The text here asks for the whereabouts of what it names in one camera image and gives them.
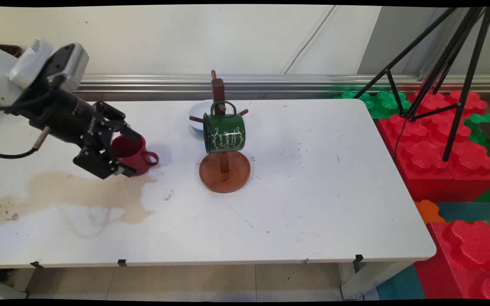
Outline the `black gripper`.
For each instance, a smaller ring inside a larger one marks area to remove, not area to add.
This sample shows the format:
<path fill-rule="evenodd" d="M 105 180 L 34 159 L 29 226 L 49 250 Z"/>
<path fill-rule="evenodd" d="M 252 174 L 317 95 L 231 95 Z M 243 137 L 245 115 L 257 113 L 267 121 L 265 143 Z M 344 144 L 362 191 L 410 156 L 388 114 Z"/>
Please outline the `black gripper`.
<path fill-rule="evenodd" d="M 110 176 L 133 177 L 136 169 L 107 149 L 111 132 L 120 133 L 133 141 L 142 135 L 133 130 L 120 110 L 103 101 L 93 105 L 80 97 L 49 83 L 35 83 L 15 102 L 15 113 L 29 120 L 31 126 L 43 130 L 59 140 L 80 148 L 73 163 L 101 179 Z"/>

